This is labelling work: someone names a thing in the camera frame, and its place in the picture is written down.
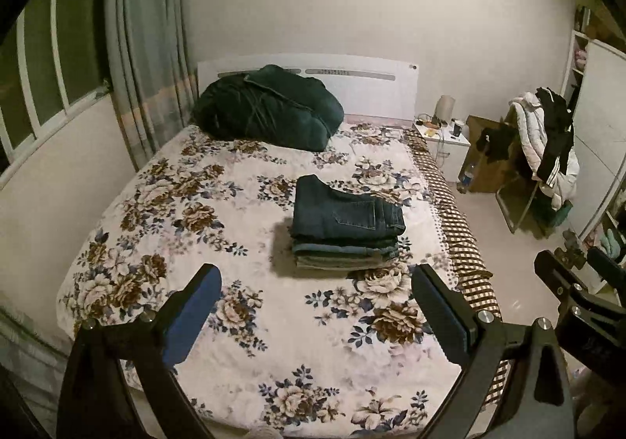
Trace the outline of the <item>dark blue denim jeans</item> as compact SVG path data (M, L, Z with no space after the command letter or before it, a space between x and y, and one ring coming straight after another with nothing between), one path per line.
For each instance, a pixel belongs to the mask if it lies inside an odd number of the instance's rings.
M397 205L335 190L313 174L297 179L291 230L296 240L365 246L392 242L404 231Z

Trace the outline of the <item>black garment on chair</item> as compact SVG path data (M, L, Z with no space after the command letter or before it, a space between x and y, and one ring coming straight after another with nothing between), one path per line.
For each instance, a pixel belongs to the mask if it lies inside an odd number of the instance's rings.
M552 89L540 87L536 97L544 113L544 131L547 143L543 150L537 176L546 183L554 171L565 174L574 143L573 114L561 95Z

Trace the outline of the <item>plastic water bottle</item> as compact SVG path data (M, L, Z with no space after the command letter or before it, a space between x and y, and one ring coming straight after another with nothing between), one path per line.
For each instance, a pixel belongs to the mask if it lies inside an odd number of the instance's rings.
M465 170L462 171L462 175L461 177L459 177L459 186L457 187L457 190L460 193L468 192L474 180L474 170L475 170L475 163L471 162L471 164L466 165Z

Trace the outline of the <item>white puffer jacket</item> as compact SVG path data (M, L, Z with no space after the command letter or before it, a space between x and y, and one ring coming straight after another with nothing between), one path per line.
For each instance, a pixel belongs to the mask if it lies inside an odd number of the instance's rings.
M579 162L573 148L565 151L565 164L561 157L556 158L554 169L547 181L540 179L537 172L542 159L547 155L547 125L545 110L535 92L525 92L521 97L509 101L508 118L518 129L522 153L529 165L532 179L539 183L541 192L550 199L554 211L560 209L566 201L576 194L579 174Z

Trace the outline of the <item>folded blue jeans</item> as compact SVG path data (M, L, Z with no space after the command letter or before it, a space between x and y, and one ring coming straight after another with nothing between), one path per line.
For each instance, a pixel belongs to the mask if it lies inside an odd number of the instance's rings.
M294 254L304 254L305 252L313 252L313 254L322 255L354 255L355 257L373 257L379 255L383 258L392 258L399 255L399 247L397 244L377 246L358 246L358 245L336 245L336 244L319 244L295 241L292 246Z

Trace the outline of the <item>white floral bed blanket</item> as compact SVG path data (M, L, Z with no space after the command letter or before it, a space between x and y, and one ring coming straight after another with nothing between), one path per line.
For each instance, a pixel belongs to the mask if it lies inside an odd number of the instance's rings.
M189 126L110 204L58 290L69 335L87 319L122 324L158 309L204 264L222 289L174 372L195 410L290 436L417 433L459 375L412 295L425 263L459 279L413 130L344 124L322 153L214 140ZM362 272L306 270L292 252L296 182L398 205L398 258Z

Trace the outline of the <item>folded grey jeans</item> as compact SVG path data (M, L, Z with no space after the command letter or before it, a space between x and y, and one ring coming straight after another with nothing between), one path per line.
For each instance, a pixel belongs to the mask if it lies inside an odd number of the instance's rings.
M397 263L398 257L327 257L326 255L297 255L298 267L307 270L329 270L329 272L349 272L349 270L375 270Z

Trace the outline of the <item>white bedside table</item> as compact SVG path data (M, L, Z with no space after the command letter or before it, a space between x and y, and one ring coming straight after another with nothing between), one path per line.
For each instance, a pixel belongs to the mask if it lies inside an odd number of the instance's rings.
M469 140L462 134L455 137L451 125L443 128L429 128L423 122L415 122L415 128L425 140L444 179L448 183L456 182L471 146Z

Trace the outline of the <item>white wardrobe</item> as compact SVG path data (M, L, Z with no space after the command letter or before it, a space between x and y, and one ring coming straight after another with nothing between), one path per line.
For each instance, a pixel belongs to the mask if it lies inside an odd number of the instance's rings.
M560 95L573 110L580 166L569 222L584 242L595 237L625 179L625 53L574 31Z

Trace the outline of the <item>white table lamp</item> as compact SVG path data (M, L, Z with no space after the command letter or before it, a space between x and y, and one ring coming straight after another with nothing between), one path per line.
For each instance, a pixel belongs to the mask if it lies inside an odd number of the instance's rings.
M455 99L451 95L441 95L436 103L433 117L441 123L449 123L452 119Z

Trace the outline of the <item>white bed headboard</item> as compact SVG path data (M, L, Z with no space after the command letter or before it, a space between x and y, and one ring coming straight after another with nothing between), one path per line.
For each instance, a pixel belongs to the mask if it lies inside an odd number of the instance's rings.
M403 121L412 121L416 115L419 67L369 56L275 53L211 59L197 63L198 88L270 64L322 81L347 115Z

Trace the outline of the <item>dark green bundled duvet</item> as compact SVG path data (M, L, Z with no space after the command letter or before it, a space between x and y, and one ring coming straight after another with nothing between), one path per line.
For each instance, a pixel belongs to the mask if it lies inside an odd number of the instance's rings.
M344 108L322 81L271 64L209 84L194 105L193 119L219 140L322 152L344 122Z

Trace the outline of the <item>white barred window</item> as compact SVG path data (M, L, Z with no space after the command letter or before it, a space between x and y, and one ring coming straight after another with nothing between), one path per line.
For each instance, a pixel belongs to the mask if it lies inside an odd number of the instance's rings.
M1 43L1 181L110 90L104 0L28 0Z

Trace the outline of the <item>grey window curtain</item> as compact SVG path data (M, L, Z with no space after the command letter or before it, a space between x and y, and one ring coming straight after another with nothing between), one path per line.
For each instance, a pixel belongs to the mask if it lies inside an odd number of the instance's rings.
M140 169L189 124L197 99L182 0L104 0L104 16L112 99Z

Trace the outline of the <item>metal frame chair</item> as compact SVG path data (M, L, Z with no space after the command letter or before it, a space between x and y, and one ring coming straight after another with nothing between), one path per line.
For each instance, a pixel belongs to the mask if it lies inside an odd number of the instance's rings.
M495 199L512 234L527 226L541 237L550 237L568 219L573 209L573 204L565 201L558 210L554 210L552 199L541 190L540 183L521 175L496 191Z

